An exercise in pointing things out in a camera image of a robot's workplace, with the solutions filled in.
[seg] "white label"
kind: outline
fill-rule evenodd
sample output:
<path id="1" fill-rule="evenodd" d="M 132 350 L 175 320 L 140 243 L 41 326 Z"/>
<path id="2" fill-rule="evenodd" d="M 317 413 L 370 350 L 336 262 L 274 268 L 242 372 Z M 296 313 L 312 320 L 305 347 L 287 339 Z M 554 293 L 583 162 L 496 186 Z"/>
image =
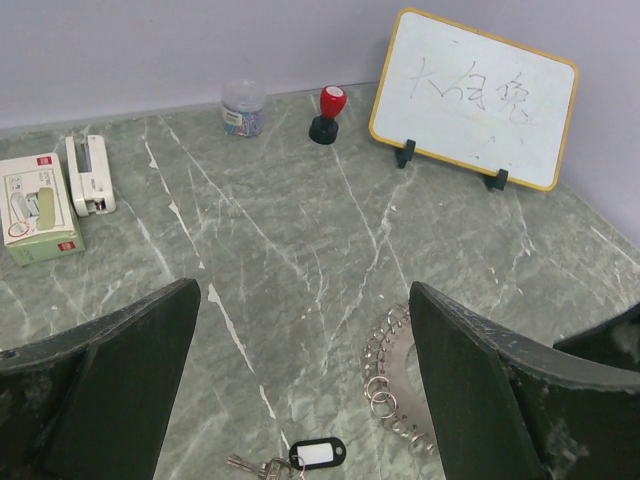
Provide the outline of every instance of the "white label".
<path id="1" fill-rule="evenodd" d="M 233 125 L 235 127 L 242 126 L 242 114 L 237 112 L 232 112 L 225 106 L 222 107 L 222 119 L 225 123 L 229 125 Z"/>
<path id="2" fill-rule="evenodd" d="M 327 93 L 334 97 L 341 97 L 344 95 L 344 91 L 340 87 L 327 87 Z"/>
<path id="3" fill-rule="evenodd" d="M 330 443 L 320 443 L 298 447 L 298 457 L 302 459 L 299 463 L 306 467 L 333 462 L 333 446 Z"/>

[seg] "white wall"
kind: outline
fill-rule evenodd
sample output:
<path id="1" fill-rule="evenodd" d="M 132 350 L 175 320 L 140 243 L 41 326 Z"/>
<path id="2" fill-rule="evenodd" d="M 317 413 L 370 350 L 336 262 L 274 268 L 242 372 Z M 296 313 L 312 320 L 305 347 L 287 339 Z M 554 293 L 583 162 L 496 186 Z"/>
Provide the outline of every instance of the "white wall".
<path id="1" fill-rule="evenodd" d="M 503 2 L 417 6 L 488 28 Z M 371 82 L 405 6 L 403 0 L 0 1 L 0 132 L 211 102 L 226 78 L 252 72 L 271 93 Z"/>
<path id="2" fill-rule="evenodd" d="M 640 2 L 507 0 L 491 31 L 578 64 L 562 180 L 640 248 Z"/>
<path id="3" fill-rule="evenodd" d="M 0 134 L 207 103 L 218 100 L 226 78 L 251 73 L 271 93 L 375 81 L 393 20 L 405 6 L 401 0 L 0 2 Z M 638 0 L 413 6 L 580 66 L 563 180 L 640 247 Z"/>

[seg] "chinese characters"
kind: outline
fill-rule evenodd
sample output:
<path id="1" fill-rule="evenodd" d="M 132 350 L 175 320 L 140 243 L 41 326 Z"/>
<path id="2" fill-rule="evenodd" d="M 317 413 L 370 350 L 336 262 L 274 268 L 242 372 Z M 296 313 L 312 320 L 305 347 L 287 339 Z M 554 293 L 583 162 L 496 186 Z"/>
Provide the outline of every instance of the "chinese characters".
<path id="1" fill-rule="evenodd" d="M 409 98 L 414 97 L 422 80 L 426 80 L 441 98 L 457 99 L 460 103 L 470 102 L 483 111 L 488 108 L 493 110 L 494 108 L 491 107 L 495 105 L 499 112 L 504 111 L 508 114 L 510 122 L 515 124 L 530 123 L 531 117 L 525 110 L 525 104 L 530 92 L 523 84 L 522 72 L 518 73 L 510 81 L 493 88 L 490 86 L 489 77 L 478 71 L 476 61 L 471 63 L 471 66 L 463 75 L 449 84 L 434 78 L 434 71 L 425 73 L 425 68 L 426 59 L 422 57 L 420 73 L 409 78 L 409 80 L 414 81 Z"/>

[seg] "whiteboard frame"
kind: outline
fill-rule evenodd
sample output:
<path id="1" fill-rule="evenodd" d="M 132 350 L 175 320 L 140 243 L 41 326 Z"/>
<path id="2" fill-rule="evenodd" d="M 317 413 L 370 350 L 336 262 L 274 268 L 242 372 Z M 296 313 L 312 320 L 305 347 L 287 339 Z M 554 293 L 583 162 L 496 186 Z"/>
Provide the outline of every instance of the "whiteboard frame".
<path id="1" fill-rule="evenodd" d="M 478 30 L 476 28 L 469 27 L 467 25 L 463 25 L 463 24 L 458 23 L 458 22 L 454 22 L 453 20 L 448 20 L 446 18 L 443 18 L 443 17 L 440 17 L 438 15 L 434 15 L 434 14 L 425 12 L 423 10 L 419 10 L 417 8 L 413 8 L 413 7 L 405 8 L 405 9 L 401 10 L 398 13 L 398 16 L 396 17 L 396 23 L 395 23 L 395 25 L 393 27 L 393 34 L 391 36 L 391 41 L 389 42 L 389 48 L 387 50 L 387 57 L 386 57 L 385 62 L 384 62 L 384 68 L 382 69 L 382 75 L 380 77 L 380 83 L 378 84 L 378 91 L 376 93 L 376 99 L 375 99 L 375 102 L 373 104 L 373 111 L 371 112 L 371 119 L 369 120 L 369 133 L 371 134 L 371 136 L 374 139 L 376 139 L 377 141 L 381 142 L 381 143 L 386 143 L 386 144 L 392 145 L 394 147 L 403 148 L 405 146 L 403 143 L 398 143 L 398 142 L 396 142 L 394 140 L 391 140 L 389 138 L 384 138 L 384 137 L 379 136 L 375 132 L 375 130 L 373 128 L 375 120 L 376 120 L 376 115 L 378 114 L 378 104 L 380 102 L 380 97 L 382 96 L 382 92 L 384 90 L 384 83 L 385 83 L 385 80 L 386 80 L 386 77 L 387 77 L 387 71 L 389 69 L 389 63 L 391 61 L 391 55 L 393 53 L 393 47 L 395 46 L 395 42 L 396 42 L 396 36 L 397 36 L 397 33 L 398 33 L 398 27 L 400 25 L 400 20 L 402 19 L 402 16 L 405 13 L 415 13 L 417 15 L 422 15 L 424 17 L 431 18 L 432 20 L 436 20 L 438 22 L 446 23 L 447 25 L 451 25 L 453 27 L 458 27 L 458 28 L 461 28 L 463 30 L 467 30 L 468 32 L 475 33 L 476 35 L 481 35 L 483 37 L 487 37 L 487 38 L 490 38 L 492 40 L 497 40 L 498 42 L 502 42 L 502 43 L 505 43 L 507 45 L 511 45 L 512 47 L 520 48 L 522 50 L 526 50 L 528 52 L 535 53 L 536 55 L 541 55 L 543 57 L 550 58 L 551 60 L 555 60 L 556 62 L 564 63 L 564 64 L 570 66 L 573 69 L 573 71 L 575 73 L 575 77 L 574 77 L 573 86 L 572 86 L 572 89 L 571 89 L 571 97 L 569 99 L 569 108 L 567 108 L 567 116 L 566 116 L 565 123 L 564 123 L 564 131 L 562 133 L 562 141 L 560 143 L 560 150 L 558 152 L 558 160 L 557 160 L 557 163 L 556 163 L 556 170 L 555 170 L 555 173 L 553 175 L 553 182 L 549 186 L 540 186 L 540 185 L 535 185 L 535 184 L 530 183 L 530 182 L 526 182 L 524 180 L 519 180 L 517 178 L 508 177 L 508 179 L 507 179 L 510 182 L 513 182 L 513 183 L 516 183 L 516 184 L 519 184 L 519 185 L 523 185 L 525 187 L 533 188 L 535 190 L 539 190 L 539 191 L 542 191 L 542 192 L 548 192 L 548 191 L 553 190 L 556 187 L 556 185 L 558 184 L 558 179 L 560 177 L 560 170 L 562 168 L 562 160 L 563 160 L 563 157 L 564 157 L 565 144 L 566 144 L 566 141 L 567 141 L 567 136 L 569 134 L 569 125 L 571 124 L 571 117 L 573 116 L 573 106 L 574 106 L 574 103 L 575 103 L 576 93 L 577 93 L 577 90 L 578 90 L 578 83 L 579 83 L 579 80 L 580 80 L 580 70 L 578 69 L 578 66 L 574 62 L 572 62 L 571 60 L 567 60 L 565 58 L 558 57 L 557 55 L 552 55 L 550 53 L 546 53 L 546 52 L 537 50 L 535 48 L 527 47 L 527 46 L 522 45 L 520 43 L 517 43 L 517 42 L 511 41 L 511 40 L 508 40 L 506 38 L 500 37 L 498 35 L 493 35 L 491 33 L 481 32 L 480 30 Z M 459 167 L 463 167 L 463 168 L 467 168 L 467 169 L 470 169 L 470 170 L 474 170 L 476 172 L 479 172 L 479 173 L 482 173 L 482 174 L 485 174 L 485 175 L 495 176 L 497 174 L 497 172 L 492 172 L 490 170 L 486 170 L 484 168 L 478 167 L 478 166 L 473 165 L 471 163 L 463 162 L 463 161 L 457 160 L 455 158 L 446 157 L 446 156 L 440 155 L 440 154 L 438 154 L 436 152 L 430 152 L 428 150 L 420 149 L 420 148 L 418 148 L 418 146 L 416 146 L 415 152 L 419 153 L 421 155 L 425 155 L 427 157 L 435 158 L 436 160 L 441 160 L 443 162 L 451 163 L 451 164 L 457 165 Z"/>

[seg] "black key tag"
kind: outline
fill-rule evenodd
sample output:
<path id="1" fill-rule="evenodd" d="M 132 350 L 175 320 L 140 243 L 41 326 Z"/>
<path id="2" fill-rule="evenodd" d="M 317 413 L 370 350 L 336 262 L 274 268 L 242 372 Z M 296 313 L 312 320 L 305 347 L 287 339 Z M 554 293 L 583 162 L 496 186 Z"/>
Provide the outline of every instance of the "black key tag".
<path id="1" fill-rule="evenodd" d="M 329 437 L 296 442 L 289 450 L 289 463 L 296 470 L 316 470 L 337 467 L 347 458 L 342 440 Z"/>

